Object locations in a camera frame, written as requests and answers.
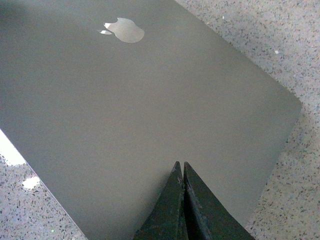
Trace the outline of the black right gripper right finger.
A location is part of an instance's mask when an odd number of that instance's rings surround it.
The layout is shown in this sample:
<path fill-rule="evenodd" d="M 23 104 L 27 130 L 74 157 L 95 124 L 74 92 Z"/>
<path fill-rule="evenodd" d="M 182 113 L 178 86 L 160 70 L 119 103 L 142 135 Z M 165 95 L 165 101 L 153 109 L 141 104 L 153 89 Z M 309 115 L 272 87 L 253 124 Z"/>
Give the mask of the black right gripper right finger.
<path fill-rule="evenodd" d="M 192 166 L 183 166 L 184 214 L 190 240 L 253 240 Z"/>

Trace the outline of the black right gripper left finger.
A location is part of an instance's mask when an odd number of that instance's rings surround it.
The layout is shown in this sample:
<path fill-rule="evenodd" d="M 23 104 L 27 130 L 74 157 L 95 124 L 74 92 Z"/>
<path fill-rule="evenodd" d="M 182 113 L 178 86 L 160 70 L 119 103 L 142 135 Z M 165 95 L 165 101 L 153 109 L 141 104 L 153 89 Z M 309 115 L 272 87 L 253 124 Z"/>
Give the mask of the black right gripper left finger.
<path fill-rule="evenodd" d="M 181 165 L 177 161 L 153 210 L 133 238 L 135 240 L 187 240 L 184 193 Z"/>

